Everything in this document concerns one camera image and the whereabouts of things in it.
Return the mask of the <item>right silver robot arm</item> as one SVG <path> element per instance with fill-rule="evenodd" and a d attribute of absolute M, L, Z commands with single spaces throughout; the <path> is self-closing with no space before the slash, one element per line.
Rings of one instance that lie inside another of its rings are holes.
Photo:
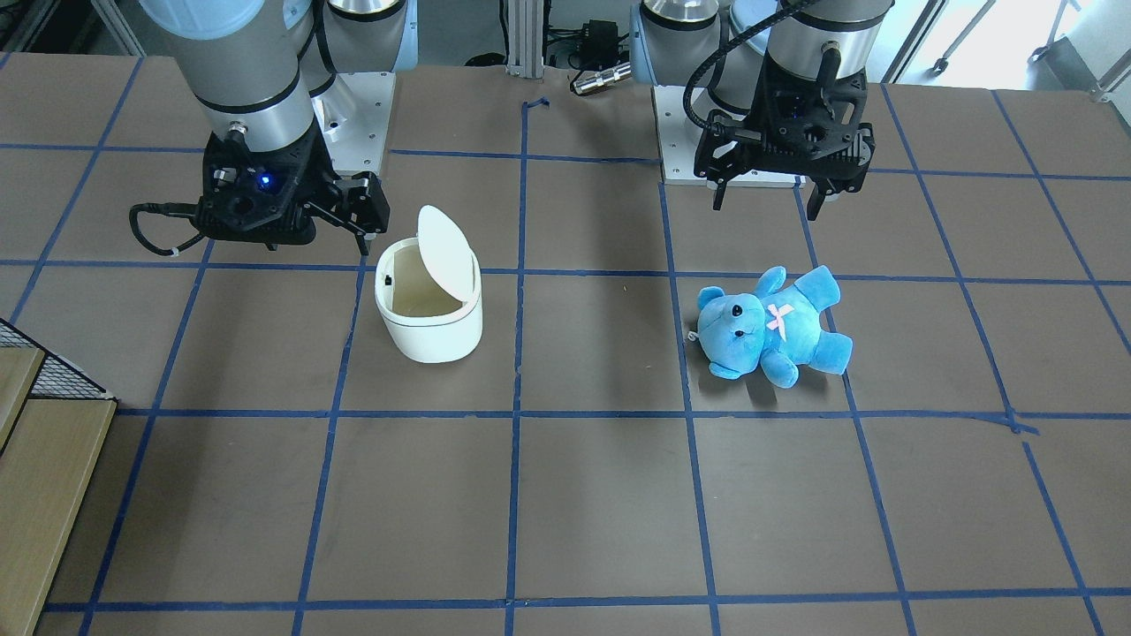
<path fill-rule="evenodd" d="M 388 230 L 380 184 L 397 72 L 418 60 L 415 1 L 146 1 L 211 126 L 202 194 L 137 204 L 136 240 L 305 246 L 316 220 L 362 256 Z"/>

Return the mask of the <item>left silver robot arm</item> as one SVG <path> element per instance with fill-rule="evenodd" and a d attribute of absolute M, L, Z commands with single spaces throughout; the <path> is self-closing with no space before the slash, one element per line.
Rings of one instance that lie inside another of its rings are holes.
<path fill-rule="evenodd" d="M 720 209 L 739 177 L 806 178 L 808 220 L 864 184 L 877 151 L 863 121 L 866 60 L 889 1 L 638 1 L 634 80 L 667 96 L 657 117 L 687 134 L 687 177 Z"/>

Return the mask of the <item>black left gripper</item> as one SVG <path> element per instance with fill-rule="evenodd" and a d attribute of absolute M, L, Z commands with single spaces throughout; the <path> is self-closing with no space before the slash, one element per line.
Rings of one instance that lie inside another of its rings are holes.
<path fill-rule="evenodd" d="M 789 72 L 767 54 L 756 96 L 742 121 L 710 113 L 696 149 L 694 174 L 713 186 L 719 212 L 732 178 L 751 170 L 812 178 L 805 217 L 814 222 L 836 188 L 861 188 L 877 149 L 862 120 L 867 98 L 864 69 L 840 76 L 839 54 L 820 53 L 815 77 Z"/>

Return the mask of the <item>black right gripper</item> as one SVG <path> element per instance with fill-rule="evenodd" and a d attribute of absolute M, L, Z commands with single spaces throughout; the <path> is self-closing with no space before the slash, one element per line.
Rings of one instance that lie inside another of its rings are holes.
<path fill-rule="evenodd" d="M 319 124 L 265 152 L 251 152 L 238 134 L 210 134 L 193 227 L 214 240 L 302 246 L 314 241 L 320 217 L 347 230 L 366 259 L 370 238 L 388 231 L 391 206 L 375 173 L 356 173 L 346 184 L 346 222 L 338 179 Z"/>

